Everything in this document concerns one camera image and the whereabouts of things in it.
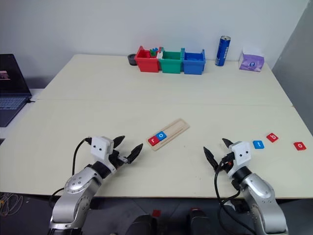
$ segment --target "laptop keyboard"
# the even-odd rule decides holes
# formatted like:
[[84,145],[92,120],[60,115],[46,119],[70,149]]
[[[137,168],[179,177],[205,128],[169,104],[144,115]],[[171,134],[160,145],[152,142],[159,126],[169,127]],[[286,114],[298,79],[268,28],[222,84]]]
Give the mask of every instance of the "laptop keyboard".
[[26,97],[0,97],[0,110],[15,110],[25,99]]

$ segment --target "laptop screen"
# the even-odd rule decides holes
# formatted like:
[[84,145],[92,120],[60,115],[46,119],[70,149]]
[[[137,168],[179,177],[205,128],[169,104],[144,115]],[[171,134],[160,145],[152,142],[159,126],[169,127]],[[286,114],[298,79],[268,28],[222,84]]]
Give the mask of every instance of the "laptop screen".
[[29,94],[13,54],[0,54],[0,94]]

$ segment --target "plastic storage bin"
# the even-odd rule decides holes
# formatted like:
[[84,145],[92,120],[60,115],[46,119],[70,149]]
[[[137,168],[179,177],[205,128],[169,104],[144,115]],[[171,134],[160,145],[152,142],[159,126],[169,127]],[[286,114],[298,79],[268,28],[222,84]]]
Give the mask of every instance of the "plastic storage bin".
[[149,50],[145,50],[143,46],[140,46],[135,56],[136,63],[141,72],[158,72],[160,70],[160,63],[155,56],[150,55]]
[[182,66],[182,50],[180,52],[165,51],[163,47],[160,47],[159,58],[162,72],[166,73],[180,73]]
[[201,53],[187,53],[185,48],[182,48],[182,63],[184,74],[201,75],[205,65],[204,50]]

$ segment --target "blue bin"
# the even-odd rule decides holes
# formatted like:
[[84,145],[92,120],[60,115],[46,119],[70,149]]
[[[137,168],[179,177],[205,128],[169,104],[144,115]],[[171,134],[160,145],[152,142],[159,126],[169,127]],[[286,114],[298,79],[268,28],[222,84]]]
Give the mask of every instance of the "blue bin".
[[182,48],[182,64],[184,74],[201,75],[205,65],[204,49],[201,53],[187,53]]

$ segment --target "white table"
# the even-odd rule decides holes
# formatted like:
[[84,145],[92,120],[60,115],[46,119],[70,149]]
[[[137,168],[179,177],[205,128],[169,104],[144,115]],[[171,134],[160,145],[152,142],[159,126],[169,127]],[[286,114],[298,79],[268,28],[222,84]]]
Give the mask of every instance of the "white table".
[[[29,89],[30,93],[32,94],[32,101],[36,101],[38,95],[40,92],[43,91],[43,89]],[[18,123],[24,115],[29,111],[29,109],[32,107],[34,103],[27,103],[25,106],[19,111],[18,114],[13,118],[13,120],[7,125],[6,127],[0,127],[0,139],[5,139],[8,137],[10,132],[12,132],[13,128],[16,126],[16,123]]]
[[[266,65],[255,73],[230,62],[225,72],[208,61],[203,76],[188,76],[141,73],[126,62],[74,56],[0,146],[0,191],[51,194],[70,176],[80,140],[125,135],[118,147],[122,155],[142,142],[143,150],[105,180],[98,196],[216,197],[203,146],[218,161],[228,153],[221,139],[228,138],[263,141],[265,149],[252,147],[249,168],[271,183],[278,198],[313,197],[305,180],[313,176],[313,137]],[[155,96],[153,87],[162,95]],[[242,94],[245,89],[250,97]],[[146,138],[177,118],[190,128],[154,152]],[[277,142],[266,139],[270,132]],[[297,151],[296,141],[307,150]],[[76,171],[93,163],[89,148],[80,148]],[[234,193],[225,173],[219,189],[221,196]]]

